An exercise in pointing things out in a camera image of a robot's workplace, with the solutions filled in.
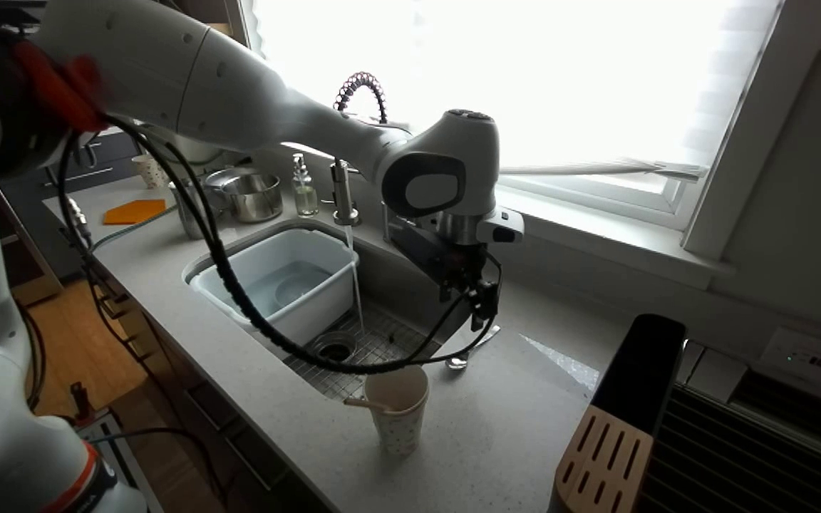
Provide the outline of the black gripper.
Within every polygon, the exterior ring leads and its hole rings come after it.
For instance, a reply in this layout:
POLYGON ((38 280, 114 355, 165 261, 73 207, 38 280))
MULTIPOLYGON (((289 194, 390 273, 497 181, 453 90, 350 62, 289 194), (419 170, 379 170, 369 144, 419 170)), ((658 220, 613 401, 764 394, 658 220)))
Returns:
POLYGON ((500 310, 500 275, 489 273, 494 253, 484 245, 453 245, 447 240, 426 243, 426 273, 456 294, 476 294, 474 327, 482 330, 500 310))

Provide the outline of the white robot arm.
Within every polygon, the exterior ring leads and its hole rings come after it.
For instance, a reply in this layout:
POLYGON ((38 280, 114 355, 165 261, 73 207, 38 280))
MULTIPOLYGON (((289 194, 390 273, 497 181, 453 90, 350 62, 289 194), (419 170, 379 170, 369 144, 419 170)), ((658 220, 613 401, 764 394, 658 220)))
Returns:
MULTIPOLYGON (((261 54, 159 0, 45 0, 34 32, 0 25, 0 177, 67 143, 140 120, 201 143, 256 151, 301 143, 339 156, 399 220, 399 251, 482 318, 500 290, 489 245, 522 228, 497 203, 500 131, 472 107, 432 127, 350 120, 286 84, 261 54)), ((127 513, 142 502, 100 451, 26 404, 28 334, 0 253, 0 513, 127 513)))

